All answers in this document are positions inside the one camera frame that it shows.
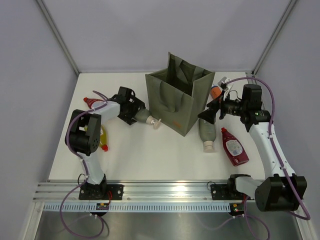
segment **orange object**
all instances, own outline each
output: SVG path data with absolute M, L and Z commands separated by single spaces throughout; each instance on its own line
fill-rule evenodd
M 221 90 L 220 87 L 214 85 L 212 86 L 211 90 L 210 90 L 210 95 L 213 99 L 216 99 L 217 97 L 219 97 L 221 95 Z

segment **gray bottle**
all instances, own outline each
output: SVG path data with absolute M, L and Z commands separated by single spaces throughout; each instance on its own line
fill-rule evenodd
M 136 113 L 136 115 L 134 116 L 134 119 L 137 120 L 138 122 L 153 125 L 153 129 L 158 129 L 161 125 L 161 118 L 159 120 L 155 119 L 153 116 L 151 116 L 151 113 L 145 107 L 141 108 Z
M 214 141 L 217 137 L 216 126 L 200 118 L 198 123 L 200 138 L 203 142 L 203 151 L 205 153 L 213 153 Z

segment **yellow bottle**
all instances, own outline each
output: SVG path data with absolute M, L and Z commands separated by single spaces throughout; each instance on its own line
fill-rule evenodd
M 102 148 L 102 150 L 105 152 L 108 151 L 109 149 L 107 145 L 107 141 L 108 141 L 108 135 L 107 135 L 106 128 L 101 124 L 99 147 Z

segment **ketchup bottle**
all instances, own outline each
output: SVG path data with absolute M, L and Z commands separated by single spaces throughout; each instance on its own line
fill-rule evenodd
M 223 148 L 230 159 L 233 166 L 239 166 L 249 161 L 241 143 L 238 139 L 227 131 L 224 127 L 221 128 Z

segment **metal beam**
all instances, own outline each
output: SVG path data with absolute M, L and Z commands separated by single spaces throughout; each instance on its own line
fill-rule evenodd
M 76 62 L 74 61 L 73 57 L 71 56 L 64 40 L 62 39 L 61 34 L 59 33 L 58 28 L 57 28 L 52 16 L 49 13 L 49 10 L 48 10 L 46 4 L 43 2 L 43 0 L 35 0 L 35 2 L 37 3 L 39 9 L 41 10 L 42 15 L 44 16 L 44 19 L 48 23 L 49 28 L 51 29 L 55 39 L 57 40 L 58 44 L 60 45 L 67 61 L 69 62 L 70 66 L 72 67 L 75 74 L 77 76 L 79 76 L 80 71 L 78 69 L 78 66 L 77 66 Z
M 252 74 L 254 76 L 257 75 L 257 73 L 258 73 L 259 69 L 261 68 L 262 64 L 264 63 L 264 61 L 265 61 L 270 49 L 274 45 L 277 37 L 279 36 L 280 32 L 282 31 L 284 25 L 286 24 L 289 16 L 291 15 L 291 13 L 294 10 L 295 6 L 297 5 L 298 1 L 299 0 L 290 0 L 288 5 L 286 6 L 286 8 L 285 8 L 285 10 L 284 10 L 284 12 L 283 12 L 278 24 L 277 24 L 275 30 L 273 31 L 273 33 L 272 33 L 267 45 L 265 46 L 265 48 L 264 48 L 264 50 L 263 50 L 258 62 L 256 63 L 256 65 L 255 65 L 255 67 L 254 67 L 254 69 L 252 71 Z

